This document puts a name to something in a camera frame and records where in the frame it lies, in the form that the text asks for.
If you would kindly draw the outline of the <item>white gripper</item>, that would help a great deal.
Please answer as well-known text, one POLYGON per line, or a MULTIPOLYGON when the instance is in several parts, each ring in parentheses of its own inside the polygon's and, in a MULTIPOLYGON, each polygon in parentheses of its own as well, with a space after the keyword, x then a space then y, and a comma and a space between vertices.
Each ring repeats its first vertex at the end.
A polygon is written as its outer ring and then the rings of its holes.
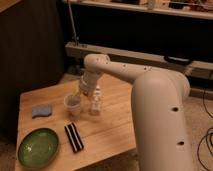
POLYGON ((90 113, 94 116, 99 115, 102 106, 102 95, 100 86, 97 85, 97 81, 100 75, 85 71, 79 80, 79 89, 74 89, 71 93, 72 98, 77 98, 81 95, 81 92, 86 96, 91 96, 90 113))

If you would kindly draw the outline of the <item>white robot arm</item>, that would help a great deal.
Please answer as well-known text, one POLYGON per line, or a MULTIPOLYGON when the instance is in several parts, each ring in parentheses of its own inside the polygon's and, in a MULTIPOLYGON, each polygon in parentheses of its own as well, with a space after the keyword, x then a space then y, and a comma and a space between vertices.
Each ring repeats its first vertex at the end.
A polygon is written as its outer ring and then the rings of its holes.
POLYGON ((87 96, 103 74, 132 85, 131 112, 140 171, 194 171, 183 109, 190 93, 185 75, 113 62, 105 54, 86 55, 84 66, 79 89, 87 96))

